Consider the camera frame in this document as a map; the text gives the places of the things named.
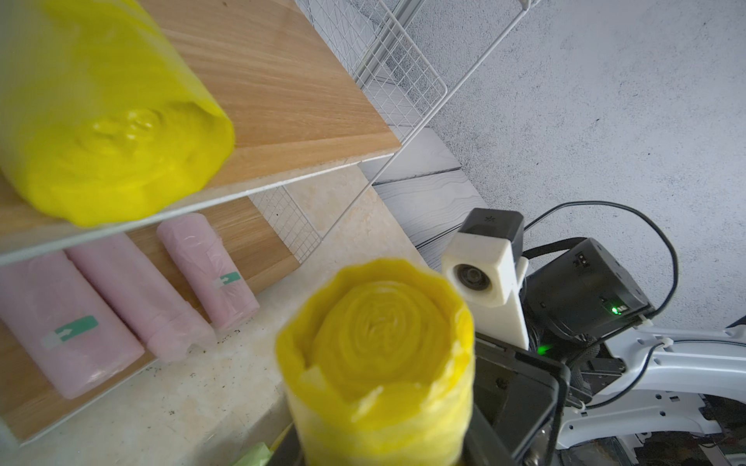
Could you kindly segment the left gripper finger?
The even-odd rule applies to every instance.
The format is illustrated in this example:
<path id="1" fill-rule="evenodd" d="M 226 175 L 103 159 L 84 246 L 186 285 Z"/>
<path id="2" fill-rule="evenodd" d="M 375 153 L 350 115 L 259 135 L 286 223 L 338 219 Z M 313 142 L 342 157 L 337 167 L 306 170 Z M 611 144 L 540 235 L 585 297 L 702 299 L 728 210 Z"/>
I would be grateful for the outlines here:
<path id="1" fill-rule="evenodd" d="M 303 449 L 295 430 L 285 435 L 267 466 L 303 466 Z"/>

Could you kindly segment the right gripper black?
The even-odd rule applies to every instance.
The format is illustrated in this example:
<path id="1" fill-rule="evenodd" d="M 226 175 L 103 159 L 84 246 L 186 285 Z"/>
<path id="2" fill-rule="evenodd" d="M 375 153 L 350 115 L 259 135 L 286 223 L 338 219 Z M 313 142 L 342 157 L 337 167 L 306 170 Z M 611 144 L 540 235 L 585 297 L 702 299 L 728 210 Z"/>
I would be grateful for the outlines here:
<path id="1" fill-rule="evenodd" d="M 467 465 L 550 465 L 569 393 L 569 369 L 490 337 L 475 340 Z"/>

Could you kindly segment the light green bag roll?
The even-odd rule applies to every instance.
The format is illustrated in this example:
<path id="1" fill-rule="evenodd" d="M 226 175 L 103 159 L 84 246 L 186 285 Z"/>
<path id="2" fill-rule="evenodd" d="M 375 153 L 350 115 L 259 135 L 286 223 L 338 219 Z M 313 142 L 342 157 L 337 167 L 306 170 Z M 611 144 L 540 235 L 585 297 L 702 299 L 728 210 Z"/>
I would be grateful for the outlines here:
<path id="1" fill-rule="evenodd" d="M 250 447 L 233 466 L 267 466 L 272 456 L 273 450 L 264 443 L 258 443 Z"/>

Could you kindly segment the yellow bag roll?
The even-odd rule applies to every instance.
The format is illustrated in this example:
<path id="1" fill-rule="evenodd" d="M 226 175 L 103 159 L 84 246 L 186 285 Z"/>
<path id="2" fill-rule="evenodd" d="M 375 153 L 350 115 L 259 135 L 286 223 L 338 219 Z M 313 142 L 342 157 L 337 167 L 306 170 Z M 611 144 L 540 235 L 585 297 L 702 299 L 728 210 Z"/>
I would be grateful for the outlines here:
<path id="1" fill-rule="evenodd" d="M 79 227 L 138 221 L 204 188 L 235 133 L 135 1 L 1 5 L 1 172 Z"/>
<path id="2" fill-rule="evenodd" d="M 278 333 L 309 465 L 455 465 L 473 411 L 475 330 L 441 275 L 404 259 L 341 269 Z"/>

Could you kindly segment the pink bag roll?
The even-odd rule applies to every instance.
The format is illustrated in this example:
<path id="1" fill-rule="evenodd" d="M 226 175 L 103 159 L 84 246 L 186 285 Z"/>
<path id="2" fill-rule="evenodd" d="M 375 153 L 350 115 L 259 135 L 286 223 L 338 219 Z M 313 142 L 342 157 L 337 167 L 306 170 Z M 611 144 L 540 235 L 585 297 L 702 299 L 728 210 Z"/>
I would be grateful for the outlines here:
<path id="1" fill-rule="evenodd" d="M 1 320 L 68 400 L 101 386 L 145 353 L 65 252 L 1 268 Z"/>
<path id="2" fill-rule="evenodd" d="M 258 312 L 258 300 L 207 217 L 167 219 L 157 227 L 157 237 L 217 330 L 229 330 Z"/>
<path id="3" fill-rule="evenodd" d="M 209 348 L 217 343 L 213 327 L 126 234 L 65 252 L 156 358 L 180 361 L 193 346 Z"/>

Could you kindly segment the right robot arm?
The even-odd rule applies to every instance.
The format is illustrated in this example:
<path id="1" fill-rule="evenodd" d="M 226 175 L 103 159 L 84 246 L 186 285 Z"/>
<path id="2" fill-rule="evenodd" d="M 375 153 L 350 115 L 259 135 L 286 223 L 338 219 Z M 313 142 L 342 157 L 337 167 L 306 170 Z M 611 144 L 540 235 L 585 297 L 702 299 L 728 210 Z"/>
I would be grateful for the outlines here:
<path id="1" fill-rule="evenodd" d="M 561 363 L 479 335 L 469 433 L 493 446 L 486 454 L 470 446 L 470 463 L 547 465 L 552 450 L 601 438 L 719 433 L 701 413 L 703 398 L 744 403 L 745 327 L 701 336 L 639 324 L 601 343 L 580 368 L 608 380 L 589 403 Z"/>

